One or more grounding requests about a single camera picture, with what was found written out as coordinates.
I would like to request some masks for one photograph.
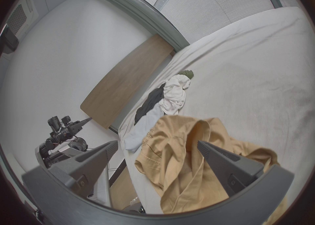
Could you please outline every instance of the wooden board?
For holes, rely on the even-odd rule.
[[[123,210],[125,207],[128,207],[131,201],[133,204],[140,202],[139,198],[137,198],[136,190],[131,182],[127,167],[124,168],[119,177],[110,187],[110,192],[113,208],[118,210]]]
[[[123,58],[95,86],[80,108],[108,128],[144,81],[173,51],[158,34]]]

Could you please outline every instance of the white wall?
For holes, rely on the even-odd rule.
[[[51,132],[47,120],[88,116],[80,104],[122,58],[151,34],[105,0],[66,0],[26,35],[16,50],[0,93],[0,142],[28,171],[34,149]],[[93,148],[118,135],[93,120],[79,132]],[[123,160],[121,149],[110,167]]]

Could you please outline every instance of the tan garment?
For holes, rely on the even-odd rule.
[[[228,198],[197,149],[198,140],[262,162],[264,171],[278,164],[274,151],[233,139],[218,118],[163,116],[143,139],[135,166],[152,182],[166,214],[196,210]],[[273,221],[285,208],[284,200],[273,213]]]

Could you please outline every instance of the clothing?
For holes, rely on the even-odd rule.
[[[196,210],[228,198],[199,152],[198,140],[262,162],[264,172],[278,164],[274,151],[235,140],[218,118],[163,116],[143,139],[135,166],[161,196],[165,214]],[[285,211],[285,202],[275,210],[277,217]]]
[[[153,109],[154,105],[158,103],[164,96],[163,88],[165,83],[163,83],[159,88],[152,90],[148,95],[148,98],[144,101],[142,106],[137,109],[135,116],[135,125],[149,110]]]
[[[194,72],[191,70],[180,71],[178,74],[183,74],[183,75],[187,76],[189,79],[194,77]]]
[[[134,153],[141,145],[142,139],[162,116],[164,116],[164,112],[160,105],[156,103],[153,109],[141,117],[132,131],[128,133],[124,139],[125,149]]]
[[[177,115],[186,100],[184,89],[189,88],[190,79],[183,74],[171,77],[164,86],[164,98],[159,102],[161,109],[167,115]]]

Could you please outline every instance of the mattress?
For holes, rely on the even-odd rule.
[[[149,214],[162,214],[160,197],[137,171],[141,147],[130,153],[124,137],[149,92],[181,70],[193,70],[179,115],[218,117],[230,136],[278,154],[295,174],[288,206],[315,164],[315,35],[298,7],[267,10],[234,22],[178,52],[119,128],[132,183]]]

